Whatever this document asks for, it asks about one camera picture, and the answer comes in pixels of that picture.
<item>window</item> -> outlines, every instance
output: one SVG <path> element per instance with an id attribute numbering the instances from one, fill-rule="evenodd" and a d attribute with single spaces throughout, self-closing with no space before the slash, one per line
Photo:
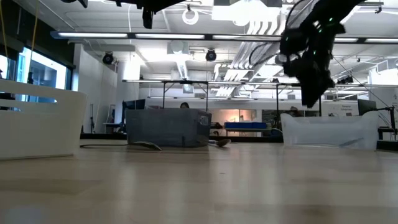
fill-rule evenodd
<path id="1" fill-rule="evenodd" d="M 30 67 L 34 85 L 66 89 L 68 69 L 65 66 L 24 48 L 19 54 L 17 82 L 27 83 Z"/>
<path id="2" fill-rule="evenodd" d="M 7 57 L 0 55 L 0 69 L 2 70 L 1 78 L 12 79 L 14 72 L 15 61 L 7 59 Z"/>

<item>light fixture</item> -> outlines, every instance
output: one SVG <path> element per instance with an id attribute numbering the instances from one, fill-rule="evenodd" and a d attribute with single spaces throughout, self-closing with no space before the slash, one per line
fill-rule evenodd
<path id="1" fill-rule="evenodd" d="M 136 34 L 138 39 L 204 39 L 201 34 Z"/>
<path id="2" fill-rule="evenodd" d="M 133 82 L 133 83 L 162 83 L 162 80 L 123 80 L 123 82 Z"/>
<path id="3" fill-rule="evenodd" d="M 205 98 L 200 97 L 175 97 L 174 99 L 181 99 L 181 100 L 203 100 Z"/>
<path id="4" fill-rule="evenodd" d="M 188 12 L 193 12 L 193 18 L 191 18 L 191 19 L 187 18 L 187 13 Z M 198 11 L 196 11 L 194 9 L 191 9 L 191 10 L 186 9 L 182 13 L 182 21 L 184 21 L 184 23 L 186 23 L 188 25 L 195 25 L 199 21 L 199 13 L 198 13 Z"/>
<path id="5" fill-rule="evenodd" d="M 252 98 L 228 98 L 229 100 L 254 100 Z"/>
<path id="6" fill-rule="evenodd" d="M 398 44 L 398 39 L 396 38 L 368 38 L 365 40 L 366 43 L 391 43 Z"/>
<path id="7" fill-rule="evenodd" d="M 278 83 L 246 83 L 247 85 L 264 85 L 264 86 L 274 86 Z"/>
<path id="8" fill-rule="evenodd" d="M 174 97 L 148 96 L 149 99 L 174 99 Z"/>
<path id="9" fill-rule="evenodd" d="M 357 41 L 358 38 L 344 38 L 344 37 L 335 38 L 335 43 L 355 43 Z"/>
<path id="10" fill-rule="evenodd" d="M 264 42 L 278 42 L 280 36 L 271 35 L 213 35 L 213 40 L 250 40 Z"/>
<path id="11" fill-rule="evenodd" d="M 222 85 L 241 85 L 244 82 L 208 82 L 209 84 L 222 84 Z"/>
<path id="12" fill-rule="evenodd" d="M 58 35 L 69 38 L 127 38 L 127 34 L 118 33 L 60 32 Z"/>

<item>camera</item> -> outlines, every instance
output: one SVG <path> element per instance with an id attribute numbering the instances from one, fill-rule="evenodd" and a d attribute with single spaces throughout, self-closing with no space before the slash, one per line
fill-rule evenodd
<path id="1" fill-rule="evenodd" d="M 105 65 L 113 65 L 116 62 L 113 57 L 113 52 L 106 52 L 105 56 L 102 58 L 102 62 L 104 62 Z"/>
<path id="2" fill-rule="evenodd" d="M 206 54 L 206 61 L 214 62 L 217 58 L 217 54 L 214 49 L 209 49 Z"/>

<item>gray box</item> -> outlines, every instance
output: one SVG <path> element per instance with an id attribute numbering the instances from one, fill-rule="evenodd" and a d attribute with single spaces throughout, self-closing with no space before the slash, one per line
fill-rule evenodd
<path id="1" fill-rule="evenodd" d="M 208 144 L 211 114 L 195 109 L 126 110 L 127 142 L 158 146 L 202 147 Z"/>

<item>white container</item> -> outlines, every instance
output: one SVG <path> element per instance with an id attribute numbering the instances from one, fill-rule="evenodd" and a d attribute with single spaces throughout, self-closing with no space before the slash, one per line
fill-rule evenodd
<path id="1" fill-rule="evenodd" d="M 286 146 L 316 145 L 376 150 L 378 112 L 364 116 L 293 118 L 281 114 Z"/>
<path id="2" fill-rule="evenodd" d="M 0 80 L 0 91 L 53 98 L 56 103 L 0 100 L 0 160 L 69 156 L 79 148 L 87 95 L 46 86 Z"/>

